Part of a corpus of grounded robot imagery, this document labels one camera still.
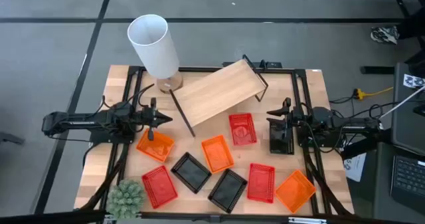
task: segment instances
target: sticker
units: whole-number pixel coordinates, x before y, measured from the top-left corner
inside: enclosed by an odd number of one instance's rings
[[[345,176],[353,181],[360,182],[363,166],[365,165],[366,154],[360,154],[354,158],[344,160]]]
[[[423,78],[419,78],[416,76],[412,76],[409,74],[404,74],[403,85],[409,88],[418,88],[422,87],[425,84],[425,80]]]

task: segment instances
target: black basket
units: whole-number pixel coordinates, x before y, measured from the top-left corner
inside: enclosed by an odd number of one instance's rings
[[[211,176],[211,172],[188,152],[177,161],[171,172],[195,194]]]
[[[231,213],[247,183],[234,171],[226,169],[212,189],[208,199],[223,211]]]

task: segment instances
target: wooden board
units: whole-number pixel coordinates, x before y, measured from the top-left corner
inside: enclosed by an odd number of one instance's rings
[[[116,76],[116,73],[120,72],[120,70],[124,67],[128,68],[128,66],[111,67],[105,88],[107,100],[119,101],[122,98],[122,93],[118,91],[124,89],[126,72],[125,75],[122,75],[120,78]],[[188,85],[208,75],[208,73],[182,72],[182,75],[185,85]],[[136,150],[135,146],[143,132],[138,133],[135,138],[135,142],[129,149],[125,174],[126,178],[141,181],[141,176],[143,174],[160,165],[165,165],[166,168],[170,170],[175,162],[185,152],[191,153],[198,159],[198,161],[207,167],[208,165],[201,149],[201,142],[219,134],[224,135],[234,159],[235,165],[232,170],[247,180],[249,165],[251,162],[274,166],[276,168],[275,187],[279,186],[296,169],[300,169],[303,173],[305,173],[302,150],[297,144],[295,146],[295,155],[293,156],[271,154],[269,152],[269,133],[266,118],[270,116],[266,114],[266,111],[280,108],[285,97],[294,99],[291,77],[288,74],[263,74],[263,77],[269,84],[269,88],[264,95],[263,101],[258,102],[255,97],[251,97],[197,125],[194,127],[197,135],[196,138],[191,136],[180,113],[177,111],[171,97],[168,94],[162,93],[156,87],[146,91],[142,98],[142,104],[148,104],[151,97],[157,97],[157,107],[160,112],[173,118],[172,122],[161,125],[157,131],[173,138],[175,140],[175,146],[171,150],[171,153],[165,163],[159,163]],[[321,71],[307,70],[307,81],[313,106],[324,106],[329,108],[325,83],[323,81]],[[154,83],[154,79],[145,72],[142,78],[142,87],[152,83]],[[300,93],[302,94],[301,83],[299,83],[299,87]],[[230,136],[228,115],[237,112],[252,113],[258,138],[257,144],[243,148],[236,148],[233,146],[232,138]],[[84,205],[88,198],[102,183],[102,177],[104,177],[106,167],[108,165],[108,150],[110,151],[110,144],[102,144],[101,146],[94,148],[88,154],[75,207]],[[322,154],[322,159],[329,187],[338,200],[342,202],[345,208],[353,212],[353,205],[351,203],[351,197],[341,158],[338,154],[332,152],[330,154]],[[198,194],[192,193],[181,181],[170,173],[171,180],[179,195],[178,198],[158,209],[152,209],[150,202],[146,200],[142,211],[167,213],[224,213],[207,199],[208,194],[211,192],[211,189],[214,187],[221,173],[222,172],[213,174]],[[317,184],[315,184],[315,186],[317,188],[319,210],[323,212],[320,188]],[[273,204],[262,203],[247,199],[246,192],[247,190],[245,189],[242,197],[232,212],[233,214],[291,215],[289,210],[286,209],[286,207],[284,207],[277,198],[274,198]],[[310,204],[306,203],[303,205],[296,215],[311,215]]]
[[[265,88],[248,63],[239,60],[194,82],[183,79],[174,94],[193,127]]]

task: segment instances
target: orange basket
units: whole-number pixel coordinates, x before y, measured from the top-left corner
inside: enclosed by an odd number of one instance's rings
[[[212,173],[217,173],[234,165],[223,135],[202,142],[202,150]]]
[[[148,131],[149,130],[146,129],[145,133],[141,137],[136,146],[137,150],[159,162],[164,162],[167,159],[171,148],[174,146],[174,140],[164,134],[153,131],[153,141],[151,141],[147,138]]]
[[[316,192],[316,188],[302,174],[295,170],[276,190],[276,197],[292,212],[298,209]]]

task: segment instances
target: gray floor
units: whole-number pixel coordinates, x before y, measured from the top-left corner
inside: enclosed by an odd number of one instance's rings
[[[4,17],[97,17],[103,0],[0,0]],[[416,0],[404,0],[410,12]],[[172,18],[400,18],[395,0],[110,0],[107,18],[156,13]],[[98,107],[110,64],[139,65],[127,40],[128,23],[103,24],[77,112]],[[182,65],[220,66],[247,54],[252,60],[280,61],[288,68],[323,70],[329,98],[353,88],[375,92],[392,86],[392,76],[362,75],[363,65],[390,66],[418,51],[416,39],[397,46],[369,38],[379,24],[171,23]],[[66,110],[94,24],[0,24],[0,130],[26,139],[0,145],[0,216],[33,211],[54,142],[40,132],[44,115]],[[355,102],[355,110],[392,101],[391,92]],[[344,115],[350,104],[333,106]],[[384,120],[388,127],[390,120]],[[88,138],[72,132],[70,138]],[[46,212],[69,211],[74,204],[87,145],[68,142]],[[368,162],[373,164],[373,154]],[[362,183],[350,182],[355,209],[368,216],[373,171]]]

